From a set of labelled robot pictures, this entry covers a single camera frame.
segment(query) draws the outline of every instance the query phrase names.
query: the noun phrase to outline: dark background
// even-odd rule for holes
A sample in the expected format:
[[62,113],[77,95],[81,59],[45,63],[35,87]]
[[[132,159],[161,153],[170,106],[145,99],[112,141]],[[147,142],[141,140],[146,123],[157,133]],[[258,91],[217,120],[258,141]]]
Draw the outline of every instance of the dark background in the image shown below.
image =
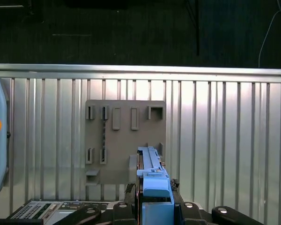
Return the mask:
[[[257,68],[278,10],[276,0],[199,0],[197,56],[183,0],[129,1],[127,9],[99,9],[44,0],[43,23],[28,22],[20,10],[0,10],[0,63]],[[281,14],[265,43],[261,67],[281,68]]]

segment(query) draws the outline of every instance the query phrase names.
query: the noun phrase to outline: gray pegboard panel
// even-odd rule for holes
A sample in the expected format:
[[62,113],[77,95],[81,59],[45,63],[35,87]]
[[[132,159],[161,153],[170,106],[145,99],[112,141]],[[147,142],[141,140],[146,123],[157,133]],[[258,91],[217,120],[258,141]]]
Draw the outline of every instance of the gray pegboard panel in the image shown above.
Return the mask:
[[165,159],[164,101],[88,100],[85,127],[87,186],[131,182],[140,146],[155,147]]

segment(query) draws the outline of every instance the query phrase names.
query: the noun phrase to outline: horizontal metal bar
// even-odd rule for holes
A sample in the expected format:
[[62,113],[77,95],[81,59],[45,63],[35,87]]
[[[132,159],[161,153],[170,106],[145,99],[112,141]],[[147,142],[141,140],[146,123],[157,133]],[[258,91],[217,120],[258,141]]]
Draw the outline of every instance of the horizontal metal bar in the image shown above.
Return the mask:
[[270,76],[239,76],[209,74],[174,74],[174,73],[60,73],[60,72],[13,72],[0,71],[2,78],[27,79],[100,79],[100,80],[161,80],[161,81],[217,81],[217,82],[255,82],[281,83],[281,77]]
[[0,8],[23,8],[21,5],[0,6]]
[[52,64],[0,64],[0,71],[30,72],[100,72],[100,73],[149,73],[149,74],[192,74],[192,75],[245,75],[278,76],[281,69],[213,68],[213,67],[155,67],[155,66],[107,66],[107,65],[52,65]]

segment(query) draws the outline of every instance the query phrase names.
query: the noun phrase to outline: corrugated metal wall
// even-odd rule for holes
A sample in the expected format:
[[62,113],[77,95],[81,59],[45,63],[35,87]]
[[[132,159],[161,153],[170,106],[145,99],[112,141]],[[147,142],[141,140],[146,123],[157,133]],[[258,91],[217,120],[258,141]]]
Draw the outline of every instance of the corrugated metal wall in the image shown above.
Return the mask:
[[185,200],[281,225],[281,78],[190,80],[4,78],[12,136],[0,218],[30,198],[122,199],[124,185],[85,188],[84,103],[136,99],[166,101],[166,165]]

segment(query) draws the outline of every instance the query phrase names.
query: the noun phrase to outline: white cable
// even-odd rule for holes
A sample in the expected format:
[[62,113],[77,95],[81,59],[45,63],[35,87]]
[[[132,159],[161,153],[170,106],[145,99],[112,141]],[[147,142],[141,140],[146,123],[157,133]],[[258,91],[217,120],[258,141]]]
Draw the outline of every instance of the white cable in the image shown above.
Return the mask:
[[265,36],[265,38],[264,38],[264,40],[263,40],[263,43],[262,43],[262,46],[261,46],[261,48],[260,48],[259,57],[258,57],[258,68],[260,68],[260,57],[261,57],[261,53],[262,53],[264,44],[265,44],[265,42],[266,42],[268,33],[269,33],[269,31],[270,31],[270,29],[271,29],[271,27],[272,27],[273,21],[274,21],[275,17],[277,16],[277,14],[278,14],[278,13],[281,13],[281,5],[280,5],[279,0],[277,0],[277,4],[278,4],[279,11],[277,11],[277,12],[273,15],[272,20],[271,20],[271,22],[270,22],[270,25],[269,25],[269,27],[268,27],[268,29],[267,29],[267,32],[266,32],[266,36]]

